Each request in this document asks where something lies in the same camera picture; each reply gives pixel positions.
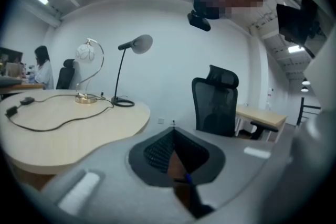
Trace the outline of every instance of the white desk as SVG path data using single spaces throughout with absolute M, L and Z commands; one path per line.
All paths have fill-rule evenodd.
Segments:
M 279 130 L 277 138 L 276 138 L 276 142 L 278 142 L 280 135 L 282 131 L 284 130 L 284 126 L 285 126 L 286 118 L 287 118 L 287 116 L 285 115 L 279 115 L 271 111 L 261 110 L 261 109 L 253 108 L 251 106 L 244 106 L 241 104 L 237 105 L 236 116 L 239 118 L 237 126 L 236 126 L 236 132 L 235 132 L 236 136 L 238 135 L 239 131 L 242 129 L 243 123 L 245 121 L 246 122 L 258 121 L 258 122 L 270 125 L 272 127 L 275 127 Z
M 136 102 L 132 108 L 115 106 L 91 119 L 74 121 L 51 132 L 32 132 L 12 124 L 6 110 L 31 96 L 43 100 L 57 94 L 75 94 L 74 90 L 32 91 L 14 95 L 0 103 L 0 133 L 4 151 L 13 163 L 35 174 L 58 174 L 96 148 L 133 136 L 147 124 L 150 110 Z M 74 118 L 94 115 L 111 106 L 107 101 L 79 104 L 75 97 L 55 97 L 44 103 L 23 106 L 12 120 L 35 129 L 49 129 Z

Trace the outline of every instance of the desk lamp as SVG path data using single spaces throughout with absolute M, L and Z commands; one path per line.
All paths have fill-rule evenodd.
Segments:
M 116 89 L 114 92 L 114 97 L 112 98 L 112 103 L 114 105 L 122 106 L 124 108 L 134 106 L 134 102 L 117 97 L 117 88 L 118 88 L 118 82 L 119 82 L 120 69 L 121 69 L 122 61 L 124 60 L 124 55 L 125 55 L 126 50 L 128 48 L 132 48 L 132 50 L 136 54 L 143 54 L 151 48 L 152 44 L 153 44 L 153 38 L 150 35 L 142 35 L 136 38 L 135 40 L 122 44 L 118 47 L 119 50 L 124 50 L 124 52 L 122 54 L 122 58 L 120 62 L 120 67 L 119 67 L 119 72 L 118 72 L 118 77 L 117 77 L 117 84 L 115 85 Z
M 75 101 L 77 103 L 80 103 L 80 104 L 92 104 L 92 103 L 95 103 L 97 101 L 97 98 L 94 95 L 87 94 L 87 90 L 88 90 L 88 85 L 90 83 L 90 79 L 93 78 L 101 70 L 101 68 L 104 64 L 104 50 L 101 47 L 101 45 L 97 41 L 95 41 L 94 39 L 87 38 L 87 40 L 88 41 L 85 44 L 82 44 L 77 48 L 77 50 L 76 50 L 76 61 L 77 62 L 82 62 L 82 63 L 91 63 L 94 60 L 94 58 L 95 58 L 94 56 L 95 56 L 96 53 L 94 51 L 93 46 L 91 45 L 91 42 L 96 43 L 100 47 L 100 49 L 103 53 L 103 60 L 101 62 L 101 66 L 100 66 L 99 70 L 96 73 L 94 73 L 93 75 L 89 76 L 88 78 L 86 78 L 83 81 L 78 82 L 76 84 Z M 89 80 L 89 82 L 86 85 L 85 93 L 84 94 L 79 93 L 78 92 L 79 85 L 81 85 L 82 83 L 84 83 L 87 80 Z

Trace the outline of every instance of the lamp cable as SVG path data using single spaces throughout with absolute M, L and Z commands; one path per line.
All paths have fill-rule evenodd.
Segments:
M 35 100 L 34 102 L 37 102 L 37 103 L 43 103 L 51 98 L 54 98 L 54 97 L 59 97 L 59 96 L 75 96 L 73 94 L 59 94 L 59 95 L 54 95 L 52 97 L 48 97 L 44 100 L 41 100 L 41 101 L 38 101 L 38 100 Z M 25 130 L 29 130 L 29 131 L 33 131 L 33 132 L 51 132 L 51 131 L 54 131 L 54 130 L 57 130 L 59 128 L 61 128 L 63 125 L 67 124 L 67 123 L 70 123 L 70 122 L 73 122 L 73 121 L 81 121 L 81 120 L 87 120 L 87 119 L 90 119 L 90 118 L 93 118 L 95 116 L 99 116 L 100 114 L 102 114 L 103 112 L 105 112 L 106 110 L 108 109 L 112 109 L 114 108 L 114 105 L 111 101 L 107 100 L 104 96 L 103 96 L 103 93 L 102 95 L 99 97 L 99 96 L 96 96 L 96 95 L 93 95 L 94 97 L 96 97 L 99 101 L 108 101 L 112 104 L 112 106 L 108 106 L 107 108 L 105 108 L 104 110 L 100 111 L 99 113 L 97 114 L 94 114 L 94 115 L 91 115 L 91 116 L 88 116 L 88 117 L 83 117 L 83 118 L 75 118 L 75 119 L 71 119 L 71 120 L 68 120 L 66 122 L 63 122 L 61 123 L 60 125 L 54 127 L 54 128 L 50 128 L 50 129 L 45 129 L 45 130 L 39 130 L 39 129 L 34 129 L 34 128 L 29 128 L 29 127 L 26 127 L 26 126 L 23 126 L 23 125 L 20 125 L 20 124 L 17 124 L 15 123 L 11 117 L 17 113 L 17 110 L 22 106 L 22 104 L 20 104 L 19 106 L 13 106 L 11 107 L 10 109 L 7 110 L 7 113 L 5 114 L 6 117 L 9 119 L 9 121 L 11 123 L 13 123 L 15 126 L 17 127 L 20 127 L 20 128 L 23 128 Z

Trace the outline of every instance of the camera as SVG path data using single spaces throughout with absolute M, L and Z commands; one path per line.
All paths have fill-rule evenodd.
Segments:
M 211 26 L 209 22 L 207 21 L 207 19 L 201 17 L 199 14 L 197 14 L 196 11 L 192 10 L 190 13 L 188 13 L 187 17 L 188 17 L 190 25 L 197 27 L 206 32 L 211 30 Z

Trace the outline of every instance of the chair backrest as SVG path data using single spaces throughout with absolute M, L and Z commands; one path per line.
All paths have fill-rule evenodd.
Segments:
M 238 85 L 235 73 L 214 66 L 210 66 L 207 79 L 193 80 L 197 130 L 223 136 L 234 135 Z
M 59 72 L 56 89 L 69 89 L 75 69 L 73 67 L 74 59 L 65 60 Z

